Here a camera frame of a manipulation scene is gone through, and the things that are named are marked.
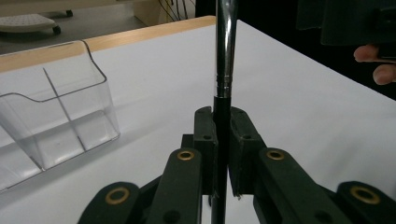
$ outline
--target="white object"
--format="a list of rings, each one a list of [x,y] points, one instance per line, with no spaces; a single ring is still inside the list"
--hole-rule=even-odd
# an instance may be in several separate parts
[[[38,14],[0,17],[0,32],[29,33],[47,29],[53,29],[55,34],[61,32],[61,29],[55,21]]]

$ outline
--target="black cable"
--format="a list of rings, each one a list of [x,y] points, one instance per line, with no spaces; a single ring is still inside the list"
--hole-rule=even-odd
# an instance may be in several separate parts
[[[183,7],[184,7],[184,15],[186,16],[186,20],[189,18],[187,16],[187,9],[186,9],[186,0],[181,0],[183,2]]]
[[[192,0],[190,0],[190,2],[195,6],[195,3]]]
[[[168,16],[172,19],[172,21],[175,21],[173,19],[173,17],[171,16],[171,14],[169,14],[169,12],[165,9],[165,7],[163,6],[163,4],[161,3],[161,0],[158,0],[158,3],[160,3],[161,7],[163,8],[163,10],[166,12],[166,14],[168,14]]]
[[[171,11],[174,14],[175,18],[177,19],[177,15],[176,15],[175,11],[172,9],[171,5],[169,5],[169,2],[167,0],[165,0],[165,2],[169,6],[169,8],[171,9]]]
[[[178,19],[181,21],[180,12],[178,11],[178,0],[176,0],[176,10],[177,10]]]

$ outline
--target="screw hole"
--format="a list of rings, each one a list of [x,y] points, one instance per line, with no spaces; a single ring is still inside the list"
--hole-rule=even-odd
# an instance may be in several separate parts
[[[281,151],[277,151],[277,150],[268,151],[267,157],[274,161],[281,161],[285,159],[285,155]]]
[[[378,204],[381,200],[379,196],[372,192],[371,190],[360,187],[360,186],[353,186],[350,189],[350,193],[358,200],[368,204]]]
[[[177,157],[183,161],[189,161],[194,158],[194,153],[190,151],[181,151],[177,154]]]
[[[129,190],[125,187],[119,187],[111,190],[105,198],[106,203],[115,205],[125,202],[129,197]]]

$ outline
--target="gray floor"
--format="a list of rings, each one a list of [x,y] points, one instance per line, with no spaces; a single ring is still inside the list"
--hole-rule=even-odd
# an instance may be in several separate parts
[[[146,27],[134,17],[132,4],[74,9],[73,14],[73,17],[67,17],[65,11],[41,14],[59,24],[62,29],[59,35],[54,35],[51,29],[25,34],[0,34],[0,54]]]

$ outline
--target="desk organizer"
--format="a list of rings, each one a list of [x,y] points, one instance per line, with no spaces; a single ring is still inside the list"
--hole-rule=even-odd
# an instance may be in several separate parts
[[[0,56],[0,190],[120,136],[82,41]]]

